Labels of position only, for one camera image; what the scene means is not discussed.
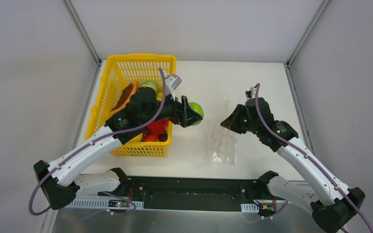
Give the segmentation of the clear zip top bag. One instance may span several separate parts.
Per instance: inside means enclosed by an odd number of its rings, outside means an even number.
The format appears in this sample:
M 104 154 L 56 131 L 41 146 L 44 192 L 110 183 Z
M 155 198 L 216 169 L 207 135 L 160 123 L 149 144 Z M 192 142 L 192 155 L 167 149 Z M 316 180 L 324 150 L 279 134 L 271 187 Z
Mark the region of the clear zip top bag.
M 236 134 L 220 124 L 228 117 L 229 102 L 225 97 L 221 108 L 215 114 L 209 129 L 208 160 L 219 165 L 236 164 Z

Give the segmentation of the green apple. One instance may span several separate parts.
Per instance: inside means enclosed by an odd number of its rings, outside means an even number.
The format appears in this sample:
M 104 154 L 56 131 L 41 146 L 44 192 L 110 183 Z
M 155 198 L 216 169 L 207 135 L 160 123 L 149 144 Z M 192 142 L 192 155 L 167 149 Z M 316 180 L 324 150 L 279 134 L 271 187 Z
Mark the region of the green apple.
M 194 110 L 196 113 L 198 113 L 201 117 L 204 117 L 204 111 L 203 108 L 196 102 L 190 102 L 189 106 L 192 110 Z

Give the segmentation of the yellow lemon fruit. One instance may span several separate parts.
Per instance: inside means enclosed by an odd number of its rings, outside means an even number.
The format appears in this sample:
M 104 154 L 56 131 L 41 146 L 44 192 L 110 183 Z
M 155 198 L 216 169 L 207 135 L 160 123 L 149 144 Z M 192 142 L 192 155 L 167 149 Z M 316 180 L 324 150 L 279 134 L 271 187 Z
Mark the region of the yellow lemon fruit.
M 129 143 L 137 143 L 137 142 L 141 142 L 143 139 L 143 133 L 140 133 L 138 134 L 137 136 L 135 136 L 134 138 L 132 138 Z

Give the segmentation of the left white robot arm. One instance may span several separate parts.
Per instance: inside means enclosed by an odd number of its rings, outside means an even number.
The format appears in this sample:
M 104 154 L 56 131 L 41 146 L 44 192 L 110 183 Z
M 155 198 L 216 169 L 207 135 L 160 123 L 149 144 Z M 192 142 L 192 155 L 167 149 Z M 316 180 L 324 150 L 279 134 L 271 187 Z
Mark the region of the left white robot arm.
M 127 144 L 154 121 L 168 119 L 183 128 L 198 124 L 203 115 L 194 110 L 187 97 L 181 101 L 167 95 L 162 101 L 151 87 L 140 87 L 127 105 L 113 114 L 92 137 L 60 158 L 34 164 L 38 187 L 53 210 L 66 207 L 77 197 L 99 192 L 124 196 L 129 178 L 120 168 L 104 173 L 84 174 L 83 171 L 105 154 Z

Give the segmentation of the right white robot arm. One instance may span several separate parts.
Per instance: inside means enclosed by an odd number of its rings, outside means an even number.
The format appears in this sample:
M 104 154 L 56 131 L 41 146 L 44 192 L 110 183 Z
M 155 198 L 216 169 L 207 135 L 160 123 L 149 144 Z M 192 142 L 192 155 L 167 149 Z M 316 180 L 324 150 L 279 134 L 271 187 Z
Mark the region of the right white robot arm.
M 309 213 L 326 233 L 337 233 L 361 207 L 365 194 L 339 180 L 313 155 L 298 133 L 285 121 L 275 120 L 263 98 L 238 104 L 220 125 L 238 134 L 253 133 L 260 142 L 284 158 L 309 187 L 268 171 L 257 179 L 259 197 L 283 198 Z

